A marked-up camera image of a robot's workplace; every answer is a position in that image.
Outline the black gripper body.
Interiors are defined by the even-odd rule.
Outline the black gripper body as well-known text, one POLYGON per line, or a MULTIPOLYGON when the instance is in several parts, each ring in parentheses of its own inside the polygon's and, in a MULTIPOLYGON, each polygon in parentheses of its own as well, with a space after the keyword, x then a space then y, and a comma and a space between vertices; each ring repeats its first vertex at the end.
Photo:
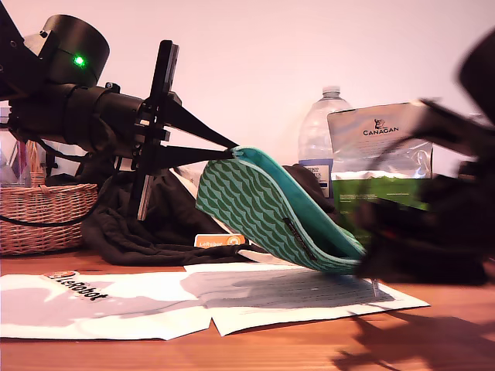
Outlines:
POLYGON ((128 215, 143 221, 151 195, 152 176, 159 170, 155 163, 162 141, 169 139, 169 132, 159 120, 166 101, 181 104, 171 91, 179 47, 171 40, 159 44, 155 71, 149 97, 141 99, 114 92, 110 87, 100 96, 97 109, 100 119, 116 137, 114 153, 131 159, 131 169, 136 171, 128 204, 128 215))

